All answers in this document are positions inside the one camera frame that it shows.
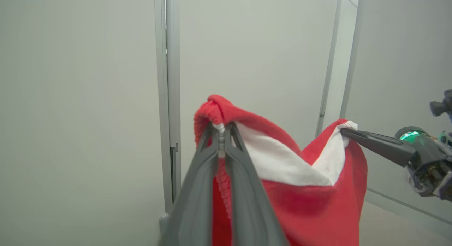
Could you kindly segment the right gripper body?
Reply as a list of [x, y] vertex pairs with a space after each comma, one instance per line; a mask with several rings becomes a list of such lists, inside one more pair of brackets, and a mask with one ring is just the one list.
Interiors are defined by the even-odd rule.
[[413, 190], [422, 197], [451, 201], [451, 132], [442, 131], [433, 137], [422, 128], [404, 127], [395, 136], [415, 148], [407, 165]]

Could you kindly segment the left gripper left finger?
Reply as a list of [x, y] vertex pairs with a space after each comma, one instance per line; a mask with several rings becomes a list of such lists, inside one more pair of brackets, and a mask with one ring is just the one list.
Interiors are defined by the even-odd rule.
[[210, 246], [218, 130], [209, 123], [198, 144], [172, 212], [161, 219], [160, 246]]

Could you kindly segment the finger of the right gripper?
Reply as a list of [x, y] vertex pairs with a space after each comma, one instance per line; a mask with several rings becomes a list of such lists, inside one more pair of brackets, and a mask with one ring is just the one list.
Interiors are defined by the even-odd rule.
[[400, 167], [406, 167], [416, 153], [412, 143], [386, 135], [349, 128], [341, 129], [340, 132], [342, 136], [355, 141]]

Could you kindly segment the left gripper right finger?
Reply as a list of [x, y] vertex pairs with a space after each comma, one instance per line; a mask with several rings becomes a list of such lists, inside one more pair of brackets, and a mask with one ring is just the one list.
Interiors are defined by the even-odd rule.
[[225, 167], [231, 188], [234, 246], [288, 246], [236, 123], [225, 130]]

